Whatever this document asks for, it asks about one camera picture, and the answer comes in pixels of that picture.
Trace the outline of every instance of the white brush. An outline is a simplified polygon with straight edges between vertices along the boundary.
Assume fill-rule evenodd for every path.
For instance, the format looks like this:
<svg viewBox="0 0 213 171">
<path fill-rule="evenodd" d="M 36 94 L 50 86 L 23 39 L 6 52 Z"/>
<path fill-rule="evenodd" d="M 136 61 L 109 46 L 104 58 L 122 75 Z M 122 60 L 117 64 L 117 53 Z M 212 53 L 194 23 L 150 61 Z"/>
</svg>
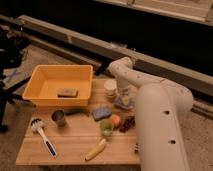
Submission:
<svg viewBox="0 0 213 171">
<path fill-rule="evenodd" d="M 43 131 L 44 123 L 41 119 L 35 118 L 31 121 L 31 129 L 33 132 L 38 132 L 44 140 L 44 144 L 47 147 L 48 151 L 53 157 L 57 156 L 56 150 L 53 145 L 50 143 L 49 139 L 46 137 Z"/>
</svg>

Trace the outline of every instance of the floor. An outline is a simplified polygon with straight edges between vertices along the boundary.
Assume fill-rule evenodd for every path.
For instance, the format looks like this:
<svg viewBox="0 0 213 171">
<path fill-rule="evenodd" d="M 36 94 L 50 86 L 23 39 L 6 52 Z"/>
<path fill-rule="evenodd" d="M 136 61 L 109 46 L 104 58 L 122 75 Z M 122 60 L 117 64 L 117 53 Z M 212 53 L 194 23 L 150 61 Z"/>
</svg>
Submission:
<svg viewBox="0 0 213 171">
<path fill-rule="evenodd" d="M 8 77 L 5 83 L 9 87 L 32 73 L 38 64 L 72 64 L 60 56 L 47 52 L 35 46 L 29 46 L 22 62 L 17 69 L 6 70 Z M 29 124 L 34 106 L 26 102 L 15 105 L 7 104 L 4 123 L 9 131 L 0 134 L 0 171 L 42 171 L 48 168 L 38 166 L 16 166 L 15 161 Z M 195 113 L 189 112 L 179 116 L 186 152 L 191 171 L 213 170 L 213 121 Z M 101 170 L 101 171 L 138 171 L 139 166 L 57 166 L 51 167 L 54 171 L 63 170 Z"/>
</svg>

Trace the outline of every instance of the brush handle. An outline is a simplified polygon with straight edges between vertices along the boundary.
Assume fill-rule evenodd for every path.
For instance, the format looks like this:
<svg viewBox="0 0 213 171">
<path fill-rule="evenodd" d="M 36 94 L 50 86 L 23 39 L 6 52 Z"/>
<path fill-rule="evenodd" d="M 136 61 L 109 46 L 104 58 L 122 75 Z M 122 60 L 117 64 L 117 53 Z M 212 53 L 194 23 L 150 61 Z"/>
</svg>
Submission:
<svg viewBox="0 0 213 171">
<path fill-rule="evenodd" d="M 38 132 L 39 134 L 41 135 L 41 137 L 43 138 L 44 140 L 44 144 L 45 146 L 47 147 L 48 151 L 50 152 L 50 154 L 53 156 L 53 157 L 56 157 L 57 156 L 57 152 L 55 150 L 55 148 L 53 147 L 53 145 L 51 144 L 50 140 L 46 137 L 46 135 L 44 134 L 44 131 L 42 128 L 38 128 Z"/>
</svg>

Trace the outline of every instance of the yellow banana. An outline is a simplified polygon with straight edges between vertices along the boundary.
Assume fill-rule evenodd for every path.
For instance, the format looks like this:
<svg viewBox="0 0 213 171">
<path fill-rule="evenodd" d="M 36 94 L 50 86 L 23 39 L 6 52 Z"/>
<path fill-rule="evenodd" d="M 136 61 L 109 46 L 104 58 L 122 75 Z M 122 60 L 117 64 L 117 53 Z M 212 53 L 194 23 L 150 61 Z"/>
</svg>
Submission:
<svg viewBox="0 0 213 171">
<path fill-rule="evenodd" d="M 97 156 L 100 152 L 104 150 L 105 146 L 106 146 L 106 139 L 104 138 L 96 146 L 94 146 L 89 151 L 89 153 L 87 153 L 85 160 L 88 161 Z"/>
</svg>

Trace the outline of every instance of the orange tray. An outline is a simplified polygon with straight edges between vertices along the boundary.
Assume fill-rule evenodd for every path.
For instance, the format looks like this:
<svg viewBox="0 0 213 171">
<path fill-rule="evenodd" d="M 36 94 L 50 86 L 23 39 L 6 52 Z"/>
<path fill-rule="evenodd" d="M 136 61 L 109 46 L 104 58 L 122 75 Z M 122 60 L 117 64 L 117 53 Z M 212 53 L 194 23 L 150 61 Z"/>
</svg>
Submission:
<svg viewBox="0 0 213 171">
<path fill-rule="evenodd" d="M 86 106 L 91 96 L 91 65 L 38 65 L 28 82 L 23 98 L 37 106 Z M 59 98 L 60 88 L 78 90 L 74 98 Z"/>
</svg>

